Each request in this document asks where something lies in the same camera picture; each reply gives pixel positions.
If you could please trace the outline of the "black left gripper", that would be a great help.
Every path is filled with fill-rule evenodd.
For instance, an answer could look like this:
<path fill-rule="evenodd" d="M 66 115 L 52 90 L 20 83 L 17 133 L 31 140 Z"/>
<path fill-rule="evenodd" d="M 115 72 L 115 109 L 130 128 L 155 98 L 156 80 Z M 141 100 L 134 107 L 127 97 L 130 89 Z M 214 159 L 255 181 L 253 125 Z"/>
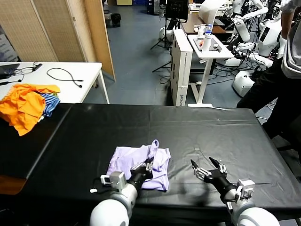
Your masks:
<path fill-rule="evenodd" d="M 130 169 L 131 177 L 130 184 L 135 187 L 142 187 L 145 180 L 152 179 L 152 166 L 154 157 L 148 158 L 145 162 L 136 164 Z"/>

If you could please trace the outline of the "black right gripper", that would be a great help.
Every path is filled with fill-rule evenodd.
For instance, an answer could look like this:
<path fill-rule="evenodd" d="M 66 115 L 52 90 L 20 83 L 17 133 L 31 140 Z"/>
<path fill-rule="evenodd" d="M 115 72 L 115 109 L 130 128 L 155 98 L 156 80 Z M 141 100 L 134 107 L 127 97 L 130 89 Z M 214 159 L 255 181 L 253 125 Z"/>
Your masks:
<path fill-rule="evenodd" d="M 192 164 L 194 175 L 198 179 L 204 180 L 205 183 L 212 184 L 219 192 L 222 202 L 234 201 L 236 195 L 236 186 L 227 180 L 228 171 L 226 166 L 212 157 L 209 157 L 209 160 L 217 169 L 210 171 L 205 170 L 202 167 L 199 167 L 191 159 L 190 162 Z"/>

